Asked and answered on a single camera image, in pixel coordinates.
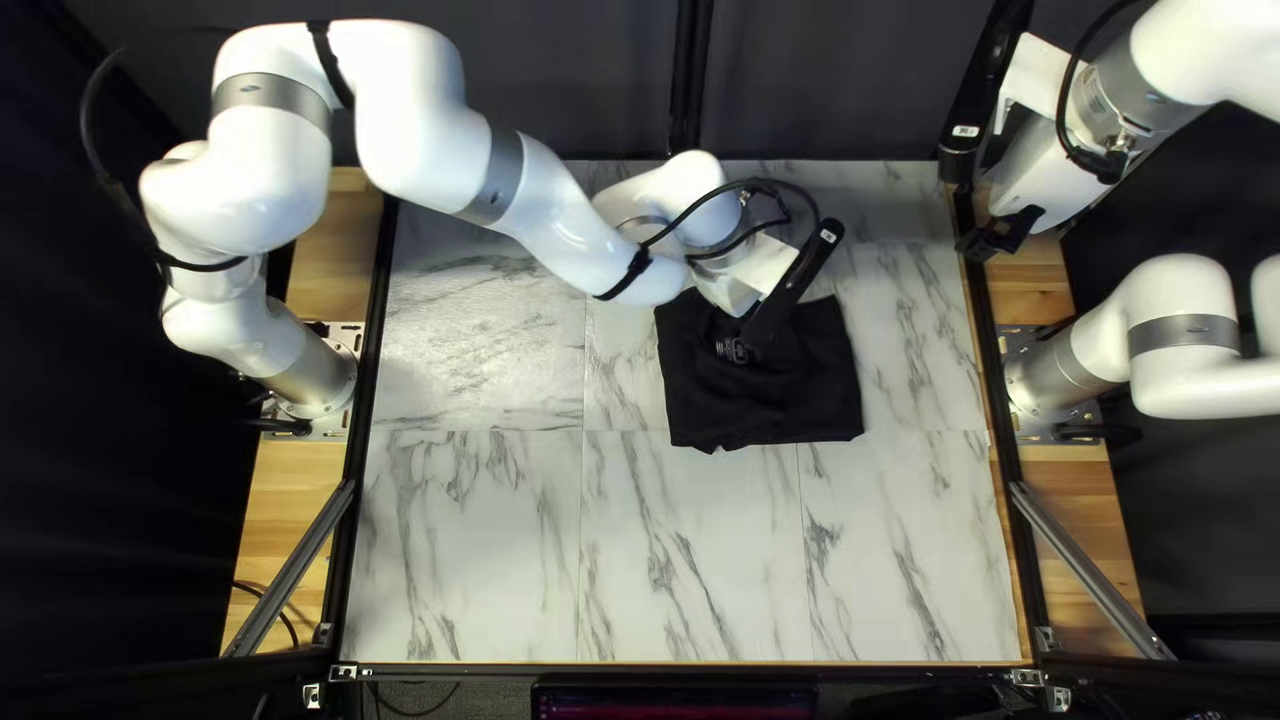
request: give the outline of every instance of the metal mounting plate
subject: metal mounting plate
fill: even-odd
[[[1036,333],[1044,325],[996,325],[996,338],[1000,342],[1001,355],[1015,352],[1029,352],[1032,345],[1037,342]],[[1053,439],[1055,419],[1041,419],[1023,413],[1009,404],[1009,414],[1014,420],[1014,432],[1018,434],[1018,445],[1100,445],[1102,438],[1070,438]],[[1097,400],[1087,400],[1075,407],[1064,410],[1061,418],[1068,425],[1097,425],[1102,423],[1102,410]]]
[[[349,352],[356,360],[360,360],[360,354],[365,348],[365,323],[320,322],[329,327],[329,337],[325,338],[325,342],[338,350],[338,352]],[[311,434],[298,437],[293,433],[264,432],[262,439],[291,442],[347,442],[347,434],[351,430],[351,405],[352,400],[348,400],[334,413],[311,420]],[[261,416],[271,419],[280,418],[285,420],[292,419],[288,411],[285,411],[275,397],[270,397],[262,402]]]

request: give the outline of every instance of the folded black garment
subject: folded black garment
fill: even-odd
[[[835,297],[796,305],[774,338],[750,347],[739,337],[742,320],[696,290],[653,314],[671,445],[709,455],[863,434],[854,350]]]

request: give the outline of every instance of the black curtain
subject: black curtain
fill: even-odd
[[[1166,141],[1064,242],[1076,307],[1096,306],[1139,263],[1207,255],[1235,287],[1245,356],[1257,352],[1249,274],[1280,252],[1280,126],[1219,105]],[[1161,420],[1128,395],[1108,423],[1120,505],[1152,625],[1181,657],[1280,661],[1280,416]]]
[[[86,38],[0,0],[0,684],[219,653],[256,446],[241,383],[165,338],[161,278],[95,187]],[[99,108],[134,187],[178,133],[123,78]]]

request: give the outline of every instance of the wooden surface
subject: wooden surface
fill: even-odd
[[[1059,242],[1030,237],[1015,255],[998,255],[987,263],[996,324],[1052,324],[1075,310],[1068,286]],[[1115,480],[1105,446],[1024,446],[1023,477],[1046,509],[1068,529],[1089,557],[1139,612],[1142,598],[1129,553],[1116,498]],[[992,475],[1000,500],[1005,543],[1012,559],[1009,518],[1005,515],[1000,468],[992,448]],[[1133,646],[1116,632],[1093,603],[1075,575],[1042,538],[1036,538],[1041,582],[1050,624],[1064,648],[1071,652],[1135,656]],[[1016,568],[1014,587],[1018,587]],[[1023,653],[1030,647],[1020,616]]]
[[[293,251],[285,302],[300,318],[364,322],[381,213],[383,196],[369,183],[364,170],[333,169],[324,215],[298,237]],[[338,486],[346,455],[344,442],[264,439],[259,443],[236,579],[259,589],[271,582]],[[325,541],[284,610],[303,647],[310,644],[320,619],[328,571],[329,542]],[[223,647],[256,602],[257,598],[244,591],[232,591]],[[259,652],[292,646],[288,630],[276,621]]]

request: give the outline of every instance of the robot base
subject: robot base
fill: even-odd
[[[1043,325],[996,325],[996,336],[1000,340],[1001,355],[1015,355],[1030,351],[1036,343],[1036,331]],[[1014,432],[1018,433],[1018,445],[1100,445],[1102,438],[1053,438],[1055,425],[1100,425],[1102,424],[1102,410],[1097,400],[1085,400],[1075,407],[1055,410],[1052,416],[1036,416],[1019,410],[1012,402],[1009,404],[1009,414],[1014,420]]]
[[[319,442],[347,442],[351,429],[351,411],[355,402],[356,365],[364,350],[365,323],[337,323],[325,322],[329,327],[329,337],[325,343],[338,351],[344,364],[351,368],[347,378],[348,389],[344,392],[347,401],[338,407],[310,407],[294,406],[279,397],[270,397],[262,402],[261,416],[266,419],[293,420],[310,419],[311,433],[296,436],[289,432],[265,430],[264,439],[276,441],[319,441]]]

